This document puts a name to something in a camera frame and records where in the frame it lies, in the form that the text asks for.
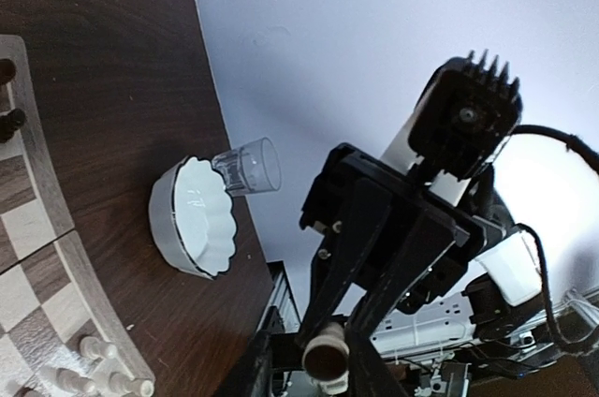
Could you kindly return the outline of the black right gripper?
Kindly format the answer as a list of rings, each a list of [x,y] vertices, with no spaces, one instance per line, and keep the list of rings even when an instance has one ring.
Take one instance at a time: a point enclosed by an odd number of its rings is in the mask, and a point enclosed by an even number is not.
[[[471,217],[357,147],[332,149],[302,206],[301,228],[323,235],[313,258],[305,347],[332,320],[348,288],[366,294],[349,317],[370,336],[394,309],[411,315],[441,297],[467,270]]]

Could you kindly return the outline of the white pawn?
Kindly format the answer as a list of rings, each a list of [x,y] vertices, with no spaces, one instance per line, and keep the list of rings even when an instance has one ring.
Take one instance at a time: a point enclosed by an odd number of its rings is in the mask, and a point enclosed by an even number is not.
[[[94,336],[85,336],[79,343],[80,353],[89,360],[113,360],[118,357],[115,344]]]
[[[93,379],[82,376],[70,369],[43,367],[40,373],[43,378],[64,391],[81,393],[86,396],[93,396],[98,392],[97,384]]]
[[[307,344],[301,364],[317,387],[337,396],[349,388],[349,354],[343,326],[331,322]]]

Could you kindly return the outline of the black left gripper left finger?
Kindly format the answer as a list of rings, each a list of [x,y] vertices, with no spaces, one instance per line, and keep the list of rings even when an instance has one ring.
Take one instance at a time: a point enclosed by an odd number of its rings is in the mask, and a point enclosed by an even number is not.
[[[300,369],[295,333],[258,331],[228,373],[229,396],[271,396],[272,377]]]

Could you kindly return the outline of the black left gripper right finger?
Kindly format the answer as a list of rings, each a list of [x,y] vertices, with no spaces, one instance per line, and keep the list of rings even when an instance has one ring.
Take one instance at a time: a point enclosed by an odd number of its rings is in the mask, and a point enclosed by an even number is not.
[[[407,392],[387,368],[370,338],[349,322],[344,327],[349,347],[348,395],[355,397],[406,396]]]

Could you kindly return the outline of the wooden chess board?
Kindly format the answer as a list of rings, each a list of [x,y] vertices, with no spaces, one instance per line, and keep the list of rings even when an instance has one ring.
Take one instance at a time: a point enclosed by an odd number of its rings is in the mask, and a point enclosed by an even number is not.
[[[86,396],[61,390],[40,373],[43,367],[65,368],[93,379],[104,360],[82,356],[85,336],[115,344],[114,360],[130,374],[151,379],[155,390],[154,374],[112,308],[66,206],[23,40],[2,36],[2,58],[16,66],[11,103],[27,120],[9,142],[1,142],[1,392]]]

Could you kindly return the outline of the white rook chess piece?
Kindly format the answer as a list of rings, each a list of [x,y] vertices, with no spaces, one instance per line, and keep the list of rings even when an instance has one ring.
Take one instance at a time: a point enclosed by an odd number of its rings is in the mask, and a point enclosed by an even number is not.
[[[154,382],[132,375],[117,360],[102,361],[93,373],[100,396],[154,396]]]

